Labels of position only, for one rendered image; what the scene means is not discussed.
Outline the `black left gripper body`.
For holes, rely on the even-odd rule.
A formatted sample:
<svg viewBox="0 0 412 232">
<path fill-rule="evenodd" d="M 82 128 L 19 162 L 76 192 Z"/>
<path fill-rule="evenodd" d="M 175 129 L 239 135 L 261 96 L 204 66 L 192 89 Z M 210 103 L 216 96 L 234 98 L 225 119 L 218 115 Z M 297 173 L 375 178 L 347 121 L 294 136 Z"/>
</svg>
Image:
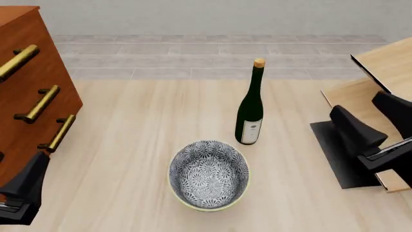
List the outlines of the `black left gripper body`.
<svg viewBox="0 0 412 232">
<path fill-rule="evenodd" d="M 5 202 L 0 202 L 0 226 L 29 226 L 37 215 L 41 202 L 40 195 L 29 195 L 26 198 L 6 196 Z"/>
</svg>

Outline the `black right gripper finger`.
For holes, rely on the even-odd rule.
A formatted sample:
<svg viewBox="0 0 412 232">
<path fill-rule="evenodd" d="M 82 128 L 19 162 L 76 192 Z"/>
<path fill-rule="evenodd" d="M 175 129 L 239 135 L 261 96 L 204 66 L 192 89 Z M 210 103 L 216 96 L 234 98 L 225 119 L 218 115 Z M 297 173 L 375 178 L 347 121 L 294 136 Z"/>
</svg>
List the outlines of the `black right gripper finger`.
<svg viewBox="0 0 412 232">
<path fill-rule="evenodd" d="M 412 137 L 412 102 L 379 91 L 372 99 L 372 103 L 391 121 L 403 139 Z"/>
<path fill-rule="evenodd" d="M 388 138 L 388 135 L 369 127 L 340 105 L 332 108 L 330 118 L 344 148 L 352 157 L 377 154 L 380 152 L 379 146 Z"/>
</svg>

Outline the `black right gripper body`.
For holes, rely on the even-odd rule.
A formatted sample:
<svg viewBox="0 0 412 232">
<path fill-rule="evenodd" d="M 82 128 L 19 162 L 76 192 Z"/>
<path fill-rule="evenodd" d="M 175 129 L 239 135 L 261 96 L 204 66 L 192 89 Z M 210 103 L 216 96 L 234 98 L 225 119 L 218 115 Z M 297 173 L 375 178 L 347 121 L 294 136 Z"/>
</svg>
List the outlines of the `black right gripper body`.
<svg viewBox="0 0 412 232">
<path fill-rule="evenodd" d="M 357 159 L 366 169 L 374 173 L 412 164 L 412 137 L 388 146 L 371 156 L 357 156 Z"/>
</svg>

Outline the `pale wood black wine rack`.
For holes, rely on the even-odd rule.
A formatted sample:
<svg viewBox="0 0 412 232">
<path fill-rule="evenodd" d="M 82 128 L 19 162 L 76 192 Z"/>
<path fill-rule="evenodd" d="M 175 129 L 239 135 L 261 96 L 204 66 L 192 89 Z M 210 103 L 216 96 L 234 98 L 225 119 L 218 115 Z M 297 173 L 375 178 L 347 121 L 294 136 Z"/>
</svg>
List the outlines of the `pale wood black wine rack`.
<svg viewBox="0 0 412 232">
<path fill-rule="evenodd" d="M 365 78 L 322 91 L 333 108 L 340 105 L 360 121 L 388 135 L 380 150 L 404 140 L 397 129 L 372 103 L 379 91 L 412 102 L 412 37 L 352 55 Z M 311 123 L 311 128 L 342 189 L 382 186 L 388 193 L 412 190 L 412 164 L 374 173 L 357 157 L 348 154 L 331 118 Z"/>
</svg>

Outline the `dark green wine bottle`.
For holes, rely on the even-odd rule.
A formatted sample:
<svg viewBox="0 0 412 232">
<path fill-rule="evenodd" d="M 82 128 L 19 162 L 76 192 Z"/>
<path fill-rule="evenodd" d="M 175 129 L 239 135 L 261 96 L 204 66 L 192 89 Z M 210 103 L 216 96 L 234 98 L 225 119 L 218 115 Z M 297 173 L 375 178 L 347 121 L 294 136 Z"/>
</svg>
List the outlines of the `dark green wine bottle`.
<svg viewBox="0 0 412 232">
<path fill-rule="evenodd" d="M 263 122 L 261 83 L 264 68 L 265 59 L 257 58 L 254 60 L 248 92 L 238 109 L 235 138 L 241 144 L 254 144 L 259 138 Z"/>
</svg>

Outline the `red-brown wooden cabinet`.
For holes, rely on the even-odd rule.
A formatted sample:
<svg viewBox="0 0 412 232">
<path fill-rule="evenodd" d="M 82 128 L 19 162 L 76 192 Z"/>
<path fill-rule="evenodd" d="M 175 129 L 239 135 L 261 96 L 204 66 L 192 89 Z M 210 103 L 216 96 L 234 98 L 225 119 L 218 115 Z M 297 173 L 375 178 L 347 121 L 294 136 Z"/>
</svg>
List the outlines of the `red-brown wooden cabinet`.
<svg viewBox="0 0 412 232">
<path fill-rule="evenodd" d="M 0 186 L 23 169 L 47 144 L 61 126 L 56 119 L 76 115 L 82 108 L 80 96 L 39 13 L 38 6 L 0 6 L 0 67 L 31 44 L 40 52 L 0 83 Z M 14 119 L 28 113 L 42 98 L 37 90 L 60 86 L 52 100 L 33 124 Z"/>
</svg>

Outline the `blue white patterned bowl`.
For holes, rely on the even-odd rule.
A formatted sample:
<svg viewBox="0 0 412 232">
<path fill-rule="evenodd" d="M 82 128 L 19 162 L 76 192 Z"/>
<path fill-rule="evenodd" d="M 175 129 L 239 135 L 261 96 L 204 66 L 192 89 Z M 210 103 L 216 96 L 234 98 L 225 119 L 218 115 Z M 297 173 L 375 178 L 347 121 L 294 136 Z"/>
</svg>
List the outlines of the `blue white patterned bowl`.
<svg viewBox="0 0 412 232">
<path fill-rule="evenodd" d="M 242 198 L 250 183 L 250 168 L 243 154 L 230 144 L 197 140 L 174 155 L 167 180 L 183 205 L 201 212 L 217 212 Z"/>
</svg>

